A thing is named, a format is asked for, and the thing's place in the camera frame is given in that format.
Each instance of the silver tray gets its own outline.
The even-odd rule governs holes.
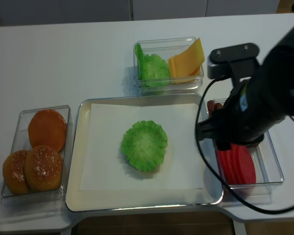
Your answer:
[[[171,95],[159,95],[159,96],[143,96],[143,97],[124,97],[124,98],[108,98],[108,99],[89,99],[85,100],[79,107],[76,129],[75,129],[75,139],[73,146],[73,155],[72,155],[72,164],[69,172],[69,181],[66,194],[66,205],[67,208],[74,212],[79,211],[103,211],[103,210],[140,210],[145,208],[171,208],[171,207],[187,207],[193,205],[207,205],[207,204],[217,204],[222,200],[223,189],[220,182],[214,177],[210,170],[206,167],[205,163],[202,161],[201,156],[196,148],[195,143],[195,118],[196,112],[198,109],[198,104],[201,99],[201,96],[198,94],[171,94]],[[93,109],[97,107],[102,107],[103,109],[100,112],[93,112]],[[115,107],[118,113],[113,114],[113,107]],[[132,187],[130,189],[121,188],[119,184],[115,184],[116,188],[109,188],[109,190],[100,189],[98,185],[104,185],[108,188],[109,185],[113,185],[118,178],[124,177],[121,171],[118,171],[118,165],[114,162],[117,158],[117,151],[120,146],[115,145],[114,138],[122,141],[123,135],[120,135],[120,130],[118,128],[126,127],[126,121],[128,118],[133,118],[133,115],[126,116],[122,113],[122,110],[128,110],[131,108],[138,108],[139,110],[148,110],[148,114],[153,113],[153,109],[158,113],[154,116],[158,120],[158,124],[161,124],[164,130],[168,135],[168,140],[171,148],[173,146],[173,151],[171,152],[170,157],[165,156],[166,158],[172,158],[173,162],[179,161],[182,162],[182,165],[185,165],[185,169],[177,170],[176,173],[180,174],[179,177],[185,179],[184,174],[189,177],[190,182],[183,181],[184,183],[190,185],[190,188],[186,186],[184,189],[179,189],[178,182],[176,185],[171,185],[170,187],[166,186],[166,189],[163,188],[137,188],[133,185],[124,184],[125,188]],[[105,110],[109,109],[111,112],[109,115],[105,113]],[[179,122],[176,123],[176,117],[171,115],[169,117],[163,117],[165,115],[161,110],[165,109],[168,112],[173,112],[174,109],[176,116],[181,117]],[[207,111],[205,106],[201,110],[203,118],[207,118]],[[98,131],[98,137],[96,136],[95,141],[88,143],[88,137],[90,134],[90,116],[95,118],[95,120],[100,120],[100,126],[105,130],[103,132]],[[104,115],[106,118],[97,118],[97,115]],[[87,149],[91,148],[89,145],[96,145],[96,141],[102,141],[103,143],[95,148],[95,151],[92,152],[92,158],[87,157]],[[181,143],[186,143],[187,146],[181,146]],[[219,171],[218,162],[215,155],[213,142],[211,140],[204,140],[201,142],[201,146],[205,155],[208,158],[211,166]],[[110,158],[110,153],[115,152],[116,155]],[[127,163],[123,164],[122,167],[128,168]],[[117,165],[116,170],[109,171],[110,165]],[[85,172],[87,168],[91,166],[93,170],[87,172],[87,174],[93,179],[93,181],[86,181],[89,185],[83,184],[83,179],[87,178]],[[107,167],[107,170],[103,171],[110,172],[109,177],[98,177],[96,172],[101,171],[101,168]],[[143,185],[145,179],[141,178],[140,184]],[[191,185],[192,182],[198,181],[198,187],[193,188]]]

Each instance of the white paper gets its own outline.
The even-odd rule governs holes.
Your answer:
[[[92,104],[80,190],[202,188],[203,166],[194,139],[197,109],[195,104]],[[168,136],[164,163],[155,173],[137,171],[120,150],[124,133],[141,120],[160,124]]]

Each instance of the green lettuce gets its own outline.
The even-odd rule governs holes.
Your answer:
[[[161,125],[138,121],[124,134],[121,151],[130,165],[147,172],[163,163],[167,145],[168,138]]]
[[[169,84],[169,81],[152,80],[164,79],[170,77],[168,63],[159,55],[145,55],[140,44],[136,44],[134,52],[138,61],[139,80],[144,87],[160,87]]]

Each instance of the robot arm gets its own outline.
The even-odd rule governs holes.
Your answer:
[[[261,142],[263,134],[286,115],[294,116],[294,28],[259,66],[255,44],[213,50],[208,58],[211,79],[232,79],[233,90],[224,107],[196,125],[199,140],[211,138],[218,149],[230,143]],[[241,78],[249,80],[240,82]]]

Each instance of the metal tray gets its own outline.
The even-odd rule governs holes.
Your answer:
[[[222,186],[202,161],[195,143],[195,118],[200,99],[201,96],[198,94],[171,94],[84,101],[79,107],[77,116],[72,164],[66,194],[68,209],[74,212],[138,210],[207,205],[220,202],[223,196]],[[138,113],[143,110],[144,115],[140,113],[139,116],[136,111],[127,113],[127,110],[136,108],[139,110]],[[201,113],[204,115],[203,118],[207,118],[205,117],[207,112],[204,106]],[[136,184],[137,182],[133,181],[132,177],[134,177],[133,174],[139,174],[139,172],[129,169],[126,162],[118,161],[117,157],[119,156],[117,155],[123,134],[127,130],[127,121],[130,119],[130,123],[134,124],[132,119],[134,120],[135,115],[145,120],[152,119],[162,125],[169,140],[167,153],[170,153],[170,156],[166,155],[165,161],[166,159],[171,159],[172,162],[180,161],[179,164],[174,165],[177,166],[177,170],[174,171],[175,175],[169,174],[172,172],[170,167],[173,164],[165,166],[165,162],[156,174],[161,175],[162,167],[164,167],[168,171],[166,180],[170,177],[183,178],[183,182],[176,182],[176,184],[170,186],[164,184],[164,188],[155,188],[154,184],[150,184],[152,185],[151,188],[148,188],[149,186],[144,187],[143,185],[150,178],[139,177],[137,179],[139,184]],[[98,128],[102,128],[104,131],[95,132],[97,133],[95,141],[92,139],[88,143],[89,137],[94,134],[93,131],[90,131],[91,116],[99,123]],[[87,157],[87,151],[92,148],[92,145],[96,147],[90,159]],[[204,140],[201,145],[207,158],[209,158],[210,164],[218,171],[218,162],[212,141]],[[120,171],[118,164],[122,164],[124,171],[131,171],[127,178]],[[110,171],[109,167],[112,165],[117,166],[115,170]],[[188,175],[188,177],[191,175],[187,178],[189,182],[185,181],[185,175]],[[133,184],[127,184],[123,181],[116,184],[115,182],[119,178],[131,181],[136,186],[134,187]],[[193,188],[192,183],[196,181],[198,187]]]

